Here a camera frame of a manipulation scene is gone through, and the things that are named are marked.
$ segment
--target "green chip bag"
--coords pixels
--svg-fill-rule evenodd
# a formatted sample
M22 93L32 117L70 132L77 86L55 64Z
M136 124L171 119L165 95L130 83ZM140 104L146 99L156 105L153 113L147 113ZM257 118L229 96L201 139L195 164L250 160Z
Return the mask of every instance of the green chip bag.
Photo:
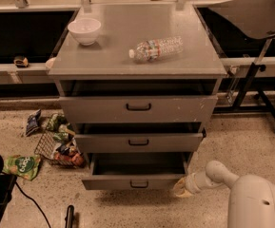
M3 172L31 181L38 173L40 161L41 157L39 155L30 157L11 156L4 160Z

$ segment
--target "wire basket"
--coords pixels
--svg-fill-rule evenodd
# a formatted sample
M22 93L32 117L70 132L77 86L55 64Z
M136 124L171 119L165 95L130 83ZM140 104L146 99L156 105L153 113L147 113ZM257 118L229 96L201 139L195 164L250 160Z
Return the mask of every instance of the wire basket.
M53 135L54 132L47 130L46 126L44 133L41 136L41 139L34 150L34 153L41 155L41 157L44 160L47 160L51 165L73 166L73 163L71 161L59 161L53 158L53 152L55 151L56 144L59 143L53 139Z

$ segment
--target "floor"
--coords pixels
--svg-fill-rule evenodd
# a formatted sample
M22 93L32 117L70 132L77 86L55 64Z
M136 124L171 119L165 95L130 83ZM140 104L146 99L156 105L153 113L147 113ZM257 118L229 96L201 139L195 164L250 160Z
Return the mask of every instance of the floor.
M41 137L25 136L29 114L42 109L41 123L62 112L57 100L0 102L0 154L32 156ZM270 114L214 115L207 137L188 168L201 171L217 160L239 176L255 174L275 183L275 122ZM191 227L226 228L228 189L206 190L190 198L176 198L172 190L87 191L81 179L88 168L64 169L43 162L37 177L18 178L22 189L34 198L51 227L64 227L69 205L74 206L74 227ZM29 199L15 187L1 228L47 227Z

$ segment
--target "clear water bottle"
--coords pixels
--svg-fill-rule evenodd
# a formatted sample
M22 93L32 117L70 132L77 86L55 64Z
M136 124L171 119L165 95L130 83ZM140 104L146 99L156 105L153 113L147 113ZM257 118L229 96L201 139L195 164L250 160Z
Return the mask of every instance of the clear water bottle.
M139 43L136 49L129 51L129 57L141 62L151 62L158 58L178 54L182 51L183 40L180 36L175 36Z

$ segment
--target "white bowl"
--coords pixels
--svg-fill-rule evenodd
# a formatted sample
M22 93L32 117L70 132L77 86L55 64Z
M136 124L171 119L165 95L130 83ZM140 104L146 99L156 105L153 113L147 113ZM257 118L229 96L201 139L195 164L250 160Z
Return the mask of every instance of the white bowl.
M84 46L91 45L96 41L100 28L100 21L91 18L76 19L68 25L71 36Z

